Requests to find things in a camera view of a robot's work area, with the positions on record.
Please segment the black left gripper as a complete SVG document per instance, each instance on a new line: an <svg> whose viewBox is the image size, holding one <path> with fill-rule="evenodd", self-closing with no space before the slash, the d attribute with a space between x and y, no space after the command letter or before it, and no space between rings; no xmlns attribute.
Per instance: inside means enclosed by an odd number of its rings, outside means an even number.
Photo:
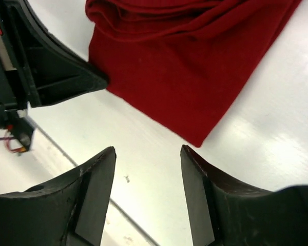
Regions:
<svg viewBox="0 0 308 246"><path fill-rule="evenodd" d="M9 1L7 11L0 1L0 129L32 133L31 123L18 114L27 110L26 95L36 108L107 88L108 76L50 34L27 1Z"/></svg>

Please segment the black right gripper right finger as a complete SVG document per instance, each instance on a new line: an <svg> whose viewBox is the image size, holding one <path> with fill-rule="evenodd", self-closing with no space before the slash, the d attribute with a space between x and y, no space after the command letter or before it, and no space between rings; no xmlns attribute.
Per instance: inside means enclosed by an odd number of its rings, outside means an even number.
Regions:
<svg viewBox="0 0 308 246"><path fill-rule="evenodd" d="M182 146L194 245L308 245L308 185L272 192L244 183Z"/></svg>

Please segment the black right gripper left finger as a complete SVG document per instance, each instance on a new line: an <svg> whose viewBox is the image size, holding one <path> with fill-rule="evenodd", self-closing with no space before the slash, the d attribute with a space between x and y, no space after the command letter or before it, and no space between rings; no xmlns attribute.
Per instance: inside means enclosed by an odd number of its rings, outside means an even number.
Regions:
<svg viewBox="0 0 308 246"><path fill-rule="evenodd" d="M24 192L0 194L0 245L100 245L116 151Z"/></svg>

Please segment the dark red t shirt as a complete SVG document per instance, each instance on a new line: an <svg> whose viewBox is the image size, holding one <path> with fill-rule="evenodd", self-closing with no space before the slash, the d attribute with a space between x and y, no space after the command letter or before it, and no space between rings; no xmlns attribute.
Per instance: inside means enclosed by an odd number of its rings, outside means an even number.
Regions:
<svg viewBox="0 0 308 246"><path fill-rule="evenodd" d="M108 91L199 147L299 1L87 1Z"/></svg>

